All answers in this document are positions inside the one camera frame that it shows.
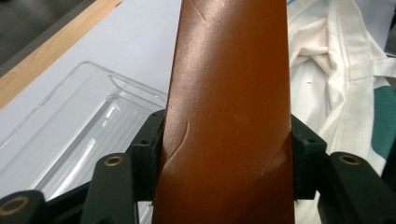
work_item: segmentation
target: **wooden strip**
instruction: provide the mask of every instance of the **wooden strip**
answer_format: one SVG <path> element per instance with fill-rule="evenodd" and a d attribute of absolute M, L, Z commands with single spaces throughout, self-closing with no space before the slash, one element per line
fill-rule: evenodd
<path fill-rule="evenodd" d="M 183 2 L 153 223 L 294 223 L 284 1 Z"/>
<path fill-rule="evenodd" d="M 0 108 L 44 72 L 122 0 L 96 0 L 58 33 L 0 78 Z"/>

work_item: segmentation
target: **transparent plastic tray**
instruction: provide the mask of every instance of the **transparent plastic tray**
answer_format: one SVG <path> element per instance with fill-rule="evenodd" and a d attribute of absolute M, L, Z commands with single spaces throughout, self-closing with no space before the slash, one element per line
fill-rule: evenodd
<path fill-rule="evenodd" d="M 0 198 L 38 189 L 51 199 L 90 181 L 96 162 L 124 152 L 166 99 L 164 92 L 81 63 L 0 143 Z M 147 213 L 147 204 L 139 210 Z"/>

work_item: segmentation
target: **brown leather object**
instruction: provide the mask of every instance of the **brown leather object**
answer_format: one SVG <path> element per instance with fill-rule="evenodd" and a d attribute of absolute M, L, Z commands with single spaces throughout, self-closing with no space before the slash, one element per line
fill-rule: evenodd
<path fill-rule="evenodd" d="M 285 1 L 183 2 L 153 223 L 294 223 Z"/>

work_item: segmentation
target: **dark floor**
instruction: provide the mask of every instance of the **dark floor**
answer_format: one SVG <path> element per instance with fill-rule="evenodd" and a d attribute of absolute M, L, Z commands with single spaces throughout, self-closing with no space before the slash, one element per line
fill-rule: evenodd
<path fill-rule="evenodd" d="M 0 0 L 0 77 L 94 0 Z"/>

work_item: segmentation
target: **green fabric patch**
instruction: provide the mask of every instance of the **green fabric patch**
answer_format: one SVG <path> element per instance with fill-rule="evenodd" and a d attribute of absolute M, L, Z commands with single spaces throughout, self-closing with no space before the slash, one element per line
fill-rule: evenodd
<path fill-rule="evenodd" d="M 392 87 L 375 89 L 373 150 L 385 160 L 396 137 L 396 92 Z"/>

